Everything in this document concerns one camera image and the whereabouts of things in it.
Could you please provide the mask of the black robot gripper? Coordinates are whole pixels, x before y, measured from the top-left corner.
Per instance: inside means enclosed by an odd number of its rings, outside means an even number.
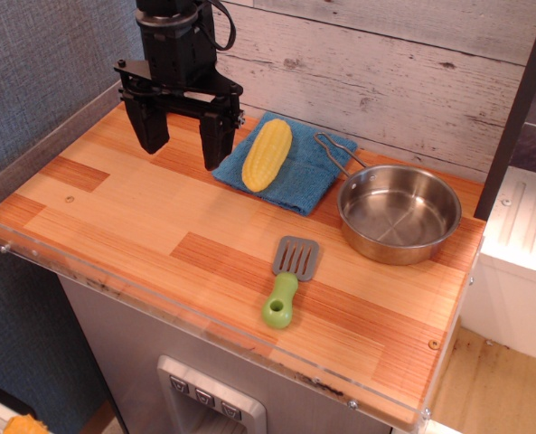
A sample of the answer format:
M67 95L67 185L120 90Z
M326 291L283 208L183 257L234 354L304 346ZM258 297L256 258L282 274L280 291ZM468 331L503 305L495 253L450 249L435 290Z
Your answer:
M138 15L142 61L120 59L121 96L140 146L152 155L169 141L166 113L200 119L204 166L218 168L231 153L235 128L244 123L242 87L216 70L217 52L235 43L235 23L228 19L228 40L215 39L211 15Z

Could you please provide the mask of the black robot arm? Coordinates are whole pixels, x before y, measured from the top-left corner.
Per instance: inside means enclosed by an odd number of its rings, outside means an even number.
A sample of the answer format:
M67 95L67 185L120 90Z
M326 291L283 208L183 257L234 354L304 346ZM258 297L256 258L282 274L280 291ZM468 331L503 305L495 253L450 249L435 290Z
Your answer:
M137 2L145 58L119 60L114 67L141 147L152 155L169 141L168 114L195 118L209 171L230 154L235 131L244 122L243 88L216 69L218 52L233 46L237 31L232 26L227 42L217 42L215 11L230 14L220 1Z

